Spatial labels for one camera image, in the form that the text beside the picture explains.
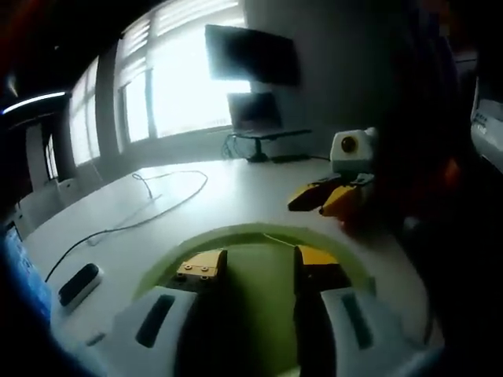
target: black monitor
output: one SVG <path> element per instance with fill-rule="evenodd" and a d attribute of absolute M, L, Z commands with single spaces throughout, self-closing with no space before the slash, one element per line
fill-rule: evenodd
<path fill-rule="evenodd" d="M 299 85 L 299 60 L 291 39 L 217 25 L 207 25 L 205 35 L 213 79 Z"/>
<path fill-rule="evenodd" d="M 264 134 L 282 128 L 272 93 L 230 93 L 227 98 L 234 133 Z"/>

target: bright window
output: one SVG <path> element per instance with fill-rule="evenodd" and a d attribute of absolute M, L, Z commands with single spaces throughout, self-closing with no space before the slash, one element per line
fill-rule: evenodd
<path fill-rule="evenodd" d="M 57 178 L 56 160 L 54 159 L 53 136 L 49 137 L 49 143 L 46 146 L 46 164 L 49 171 L 49 179 Z"/>
<path fill-rule="evenodd" d="M 75 165 L 100 156 L 96 129 L 97 59 L 75 85 L 70 101 L 70 137 Z"/>
<path fill-rule="evenodd" d="M 211 79 L 206 24 L 243 27 L 243 9 L 236 0 L 174 0 L 126 31 L 117 64 L 130 142 L 149 137 L 149 121 L 157 137 L 230 125 L 226 95 L 250 92 L 250 84 Z"/>
<path fill-rule="evenodd" d="M 149 119 L 145 99 L 145 73 L 135 77 L 125 88 L 127 132 L 130 142 L 149 137 Z"/>

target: desk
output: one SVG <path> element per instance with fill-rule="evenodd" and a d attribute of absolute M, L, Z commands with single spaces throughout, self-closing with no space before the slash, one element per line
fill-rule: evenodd
<path fill-rule="evenodd" d="M 299 186 L 327 176 L 329 163 L 309 160 L 275 165 L 234 160 L 155 167 L 138 173 L 147 178 L 178 170 L 200 170 L 208 176 L 208 182 L 192 199 L 146 226 L 109 234 L 94 247 L 84 243 L 54 272 L 50 286 L 57 292 L 88 262 L 105 271 L 101 285 L 70 316 L 61 315 L 54 295 L 52 326 L 61 341 L 83 341 L 107 331 L 113 317 L 131 303 L 144 273 L 181 242 L 212 229 L 256 222 L 307 227 L 347 245 L 376 278 L 378 297 L 402 318 L 406 334 L 417 341 L 422 339 L 427 319 L 425 289 L 391 234 L 377 229 L 365 239 L 353 240 L 334 219 L 323 218 L 316 211 L 288 212 L 288 197 Z M 196 191 L 203 179 L 199 174 L 175 174 L 149 181 L 152 194 L 163 196 L 127 224 L 175 205 Z M 143 182 L 130 175 L 114 181 L 33 232 L 25 240 L 31 260 L 46 276 L 75 242 L 117 226 L 148 200 Z"/>

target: green platform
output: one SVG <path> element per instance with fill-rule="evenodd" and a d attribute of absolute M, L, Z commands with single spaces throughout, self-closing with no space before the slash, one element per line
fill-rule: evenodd
<path fill-rule="evenodd" d="M 264 236 L 264 233 L 277 240 Z M 187 240 L 148 271 L 134 298 L 176 273 L 190 256 L 217 248 L 228 250 L 229 290 L 222 308 L 230 332 L 235 334 L 235 354 L 247 365 L 237 375 L 296 375 L 296 333 L 293 323 L 293 248 L 303 244 L 326 250 L 340 262 L 354 287 L 374 290 L 373 279 L 341 243 L 309 229 L 279 225 L 237 225 Z"/>

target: white wall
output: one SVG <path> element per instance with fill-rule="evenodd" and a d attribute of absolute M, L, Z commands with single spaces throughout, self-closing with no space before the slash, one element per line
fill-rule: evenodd
<path fill-rule="evenodd" d="M 391 53 L 401 23 L 398 0 L 386 9 L 377 0 L 243 0 L 248 26 L 294 40 L 303 84 L 272 88 L 286 128 L 313 133 L 265 143 L 270 156 L 308 153 L 328 156 L 333 134 L 383 121 L 396 89 Z M 79 167 L 85 193 L 136 169 L 168 163 L 221 159 L 227 131 L 175 135 L 139 141 L 119 150 L 112 109 L 115 50 L 100 58 L 97 84 L 101 158 Z M 251 154 L 253 144 L 239 140 Z"/>

